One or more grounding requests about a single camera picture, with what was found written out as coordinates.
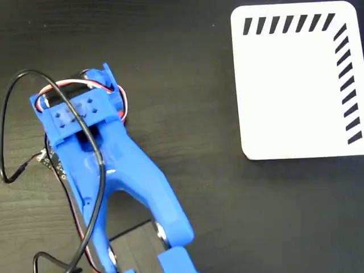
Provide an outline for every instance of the black stripe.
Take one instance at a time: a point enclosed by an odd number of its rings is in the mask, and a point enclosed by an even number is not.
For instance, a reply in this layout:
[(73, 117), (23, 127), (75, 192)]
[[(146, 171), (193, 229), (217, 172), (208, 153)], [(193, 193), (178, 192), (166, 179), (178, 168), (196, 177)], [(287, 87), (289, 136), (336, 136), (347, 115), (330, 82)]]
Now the black stripe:
[(258, 28), (257, 28), (258, 35), (262, 33), (265, 22), (266, 22), (266, 17), (259, 17)]
[(353, 137), (351, 137), (349, 140), (348, 140), (348, 144), (352, 144), (353, 142), (359, 140), (363, 138), (363, 134), (362, 134), (362, 131), (356, 133)]
[(274, 16), (272, 19), (271, 29), (269, 30), (269, 34), (273, 34), (275, 32), (275, 29), (277, 28), (279, 16)]
[(348, 51), (346, 51), (345, 54), (342, 55), (342, 57), (339, 59), (339, 61), (337, 61), (336, 65), (337, 66), (341, 65), (342, 62), (345, 61), (350, 56), (351, 56), (351, 51), (350, 51), (350, 49), (348, 49)]
[(292, 21), (293, 21), (293, 15), (289, 15), (286, 17), (286, 21), (284, 22), (284, 27), (283, 27), (283, 33), (287, 33)]
[(348, 44), (349, 43), (349, 37), (346, 37), (342, 42), (341, 42), (341, 44), (339, 44), (339, 46), (336, 48), (336, 50), (335, 50), (335, 54), (337, 53), (337, 52), (339, 52), (346, 44)]
[(343, 71), (339, 74), (339, 78), (344, 77), (345, 74), (347, 74), (350, 70), (353, 69), (353, 63), (348, 64)]
[(360, 124), (360, 117), (357, 117), (355, 120), (350, 122), (349, 125), (347, 125), (346, 131), (349, 131), (350, 129), (354, 128), (356, 125), (359, 125), (359, 124)]
[(354, 89), (353, 91), (351, 91), (343, 100), (342, 100), (342, 104), (347, 103), (348, 101), (350, 101), (352, 98), (354, 98), (357, 95), (357, 91)]
[(346, 83), (340, 88), (340, 91), (344, 91), (347, 87), (350, 86), (350, 84), (354, 83), (354, 76), (352, 76), (350, 79), (347, 80)]
[(322, 28), (322, 31), (326, 31), (328, 27), (331, 24), (332, 19), (334, 19), (335, 13), (329, 13), (328, 17), (326, 18), (326, 21), (324, 23), (324, 27)]
[(298, 20), (298, 25), (297, 25), (297, 28), (296, 28), (297, 33), (302, 30), (303, 25), (306, 22), (306, 19), (307, 19), (307, 15), (301, 15), (300, 16), (300, 19)]
[(252, 18), (245, 18), (243, 35), (248, 35), (251, 26), (251, 21), (253, 21)]
[(345, 113), (344, 118), (346, 118), (348, 115), (353, 114), (356, 110), (358, 110), (358, 104), (354, 104), (352, 107), (350, 107)]
[(124, 230), (124, 231), (122, 231), (122, 232), (118, 233), (117, 235), (112, 236), (112, 237), (109, 239), (109, 242), (115, 241), (117, 238), (120, 238), (121, 236), (124, 236), (124, 235), (126, 235), (127, 233), (129, 233), (129, 232), (131, 232), (131, 231), (133, 231), (133, 230), (135, 230), (135, 229), (137, 229), (137, 228), (139, 228), (139, 227), (141, 227), (141, 226), (144, 226), (145, 224), (147, 224), (147, 223), (149, 223), (149, 222), (151, 222), (151, 221), (152, 221), (151, 219), (148, 219), (148, 220), (145, 220), (145, 221), (143, 221), (143, 222), (141, 222), (141, 223), (139, 223), (139, 224), (137, 224), (137, 225), (135, 225), (135, 226), (133, 226), (133, 227), (130, 227), (130, 228), (128, 228), (127, 230)]
[(337, 40), (337, 38), (339, 38), (339, 37), (340, 37), (340, 35), (341, 35), (341, 34), (343, 34), (345, 30), (346, 30), (346, 24), (344, 24), (344, 25), (341, 27), (341, 29), (340, 29), (340, 30), (336, 33), (336, 35), (335, 35), (335, 37), (334, 37), (334, 41), (336, 41), (336, 40)]
[(319, 22), (321, 18), (321, 14), (315, 14), (312, 19), (311, 26), (309, 27), (309, 32), (312, 32), (315, 30), (315, 27), (317, 26), (317, 23)]

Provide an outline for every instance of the red and white wire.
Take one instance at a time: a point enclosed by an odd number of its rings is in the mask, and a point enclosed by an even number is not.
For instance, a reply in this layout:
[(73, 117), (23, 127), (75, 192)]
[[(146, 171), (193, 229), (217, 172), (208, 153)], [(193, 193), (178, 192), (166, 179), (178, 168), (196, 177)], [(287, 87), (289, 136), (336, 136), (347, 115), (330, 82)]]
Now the red and white wire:
[[(57, 181), (58, 181), (60, 184), (62, 184), (62, 185), (63, 185), (63, 182), (60, 180), (60, 178), (59, 178), (59, 176), (58, 176), (58, 174), (57, 174), (56, 170), (53, 168), (53, 166), (51, 167), (51, 170), (53, 171), (54, 175), (56, 176)], [(67, 194), (68, 199), (69, 199), (70, 204), (71, 204), (71, 210), (72, 210), (72, 214), (73, 214), (73, 215), (74, 215), (74, 217), (75, 217), (75, 221), (76, 221), (76, 228), (77, 228), (78, 234), (79, 234), (79, 236), (80, 236), (81, 240), (83, 240), (85, 236), (84, 236), (84, 233), (83, 233), (83, 231), (82, 231), (82, 227), (81, 227), (81, 224), (80, 224), (80, 220), (79, 220), (79, 219), (78, 219), (78, 217), (77, 217), (77, 213), (76, 213), (75, 205), (74, 205), (74, 203), (73, 203), (73, 201), (72, 201), (72, 199), (71, 199), (71, 197), (70, 197), (70, 195), (69, 195), (69, 193), (68, 193), (68, 191), (67, 191), (67, 188), (66, 188), (65, 186), (64, 186), (64, 189), (65, 189), (65, 191), (66, 191), (66, 194)], [(89, 249), (89, 247), (88, 247), (88, 246), (86, 247), (85, 252), (86, 252), (86, 255), (87, 255), (87, 257), (88, 257), (88, 259), (89, 259), (89, 261), (90, 261), (91, 265), (93, 266), (93, 271), (94, 271), (94, 273), (98, 273), (98, 271), (95, 271), (95, 269), (94, 269), (94, 268), (96, 268), (96, 265), (95, 265), (94, 260), (92, 259), (91, 252), (90, 252), (90, 249)]]
[[(99, 82), (92, 81), (92, 80), (82, 80), (82, 79), (77, 79), (77, 78), (70, 78), (70, 79), (67, 79), (67, 80), (57, 81), (56, 84), (58, 86), (64, 86), (64, 85), (68, 85), (68, 84), (85, 84), (89, 88), (101, 88), (101, 89), (105, 89), (108, 93), (113, 92), (111, 89), (105, 87), (104, 85), (100, 84)], [(123, 89), (123, 87), (121, 87), (120, 85), (118, 85), (118, 87), (119, 87), (119, 92), (120, 92), (120, 94), (122, 96), (122, 99), (123, 99), (123, 102), (124, 102), (124, 113), (123, 113), (123, 116), (122, 116), (121, 120), (125, 121), (126, 116), (127, 116), (127, 111), (128, 111), (127, 96), (126, 96), (126, 92)], [(47, 93), (51, 89), (52, 89), (52, 86), (47, 85), (47, 86), (43, 87), (40, 90), (39, 95), (43, 95), (44, 93)], [(40, 112), (44, 111), (44, 109), (42, 108), (42, 106), (40, 104), (40, 99), (38, 99), (37, 102), (36, 102), (36, 108)]]

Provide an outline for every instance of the black striped border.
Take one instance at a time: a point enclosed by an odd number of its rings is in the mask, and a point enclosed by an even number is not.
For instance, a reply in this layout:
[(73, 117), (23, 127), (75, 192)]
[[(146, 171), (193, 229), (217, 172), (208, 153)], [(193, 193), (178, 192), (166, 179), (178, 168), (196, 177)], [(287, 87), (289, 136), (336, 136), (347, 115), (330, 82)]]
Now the black striped border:
[[(312, 18), (311, 22), (307, 22), (307, 14), (302, 14), (299, 15), (299, 20), (297, 23), (297, 26), (295, 26), (295, 31), (301, 32), (303, 25), (305, 23), (309, 23), (309, 32), (312, 32), (314, 30), (316, 30), (316, 26), (317, 23), (319, 22), (319, 20), (325, 20), (324, 21), (324, 25), (321, 29), (321, 31), (326, 31), (328, 29), (328, 27), (330, 26), (333, 18), (335, 16), (335, 13), (329, 13), (327, 16), (323, 16), (322, 14), (315, 14)], [(243, 35), (248, 35), (250, 28), (251, 28), (251, 23), (253, 21), (254, 18), (245, 18), (245, 22), (244, 22), (244, 29), (243, 29)], [(272, 18), (272, 21), (270, 22), (270, 30), (269, 30), (269, 34), (274, 34), (277, 31), (277, 25), (278, 22), (280, 20), (284, 20), (284, 26), (282, 29), (282, 33), (287, 33), (289, 28), (291, 27), (292, 21), (294, 19), (293, 15), (288, 15), (288, 16), (274, 16)], [(263, 27), (264, 25), (267, 23), (267, 17), (259, 17), (258, 18), (258, 26), (257, 29), (254, 31), (255, 34), (260, 35), (262, 33)]]
[[(347, 50), (343, 50), (343, 48), (349, 43), (349, 37), (346, 33), (347, 30), (346, 24), (344, 24), (335, 34), (334, 36), (334, 42), (340, 41), (339, 39), (342, 39), (340, 44), (335, 49), (335, 54), (337, 56), (337, 62), (336, 65), (339, 67), (346, 59), (348, 59), (351, 56), (350, 48)], [(345, 75), (348, 75), (349, 79), (346, 80), (342, 86), (340, 87), (340, 92), (343, 92), (345, 90), (348, 90), (351, 88), (350, 93), (348, 93), (345, 98), (341, 101), (342, 105), (345, 106), (345, 104), (349, 101), (355, 102), (353, 106), (348, 108), (344, 112), (344, 118), (347, 119), (347, 117), (350, 116), (350, 120), (352, 120), (352, 117), (355, 117), (354, 120), (350, 121), (349, 124), (345, 127), (345, 130), (347, 132), (350, 132), (351, 129), (359, 126), (361, 124), (360, 116), (359, 116), (359, 106), (357, 99), (357, 91), (355, 90), (355, 77), (353, 75), (353, 63), (350, 62), (346, 67), (343, 68), (343, 70), (339, 73), (338, 78), (341, 79)], [(362, 130), (359, 132), (352, 134), (351, 137), (348, 139), (348, 144), (352, 144), (360, 139), (363, 138)]]

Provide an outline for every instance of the dark wooden table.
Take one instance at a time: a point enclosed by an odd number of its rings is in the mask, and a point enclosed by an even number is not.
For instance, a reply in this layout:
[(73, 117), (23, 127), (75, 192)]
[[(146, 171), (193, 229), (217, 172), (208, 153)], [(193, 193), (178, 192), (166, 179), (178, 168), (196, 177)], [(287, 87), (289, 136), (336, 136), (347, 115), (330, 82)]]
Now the dark wooden table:
[[(187, 249), (201, 272), (363, 272), (363, 158), (250, 162), (241, 151), (230, 14), (273, 2), (286, 1), (3, 1), (0, 86), (23, 68), (61, 79), (108, 62), (128, 92), (130, 135), (166, 173), (195, 229)], [(9, 169), (42, 146), (28, 103), (42, 86), (29, 77), (12, 96)], [(110, 234), (146, 216), (125, 195), (109, 206)], [(50, 171), (33, 163), (0, 184), (1, 272), (30, 272), (39, 250), (69, 260), (77, 245)]]

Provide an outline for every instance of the blue 3d-printed part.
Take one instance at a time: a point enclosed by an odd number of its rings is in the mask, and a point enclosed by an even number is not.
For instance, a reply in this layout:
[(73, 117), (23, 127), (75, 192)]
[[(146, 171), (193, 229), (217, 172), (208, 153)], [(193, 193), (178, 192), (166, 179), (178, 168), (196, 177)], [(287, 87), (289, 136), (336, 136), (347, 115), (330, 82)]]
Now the blue 3d-printed part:
[[(107, 199), (115, 191), (126, 191), (150, 209), (166, 234), (171, 248), (158, 256), (164, 272), (196, 273), (183, 248), (193, 240), (192, 227), (163, 172), (128, 136), (118, 115), (124, 105), (110, 68), (104, 64), (104, 70), (91, 69), (86, 75), (115, 91), (108, 94), (103, 89), (94, 88), (71, 99), (78, 113), (92, 128), (105, 161), (105, 194), (92, 235), (92, 243), (104, 271), (117, 272), (109, 257), (110, 246), (106, 236)], [(35, 99), (36, 95), (30, 98), (32, 105)], [(82, 129), (65, 103), (42, 113), (34, 110), (62, 162), (87, 225), (99, 187), (98, 165), (93, 150), (80, 136)]]

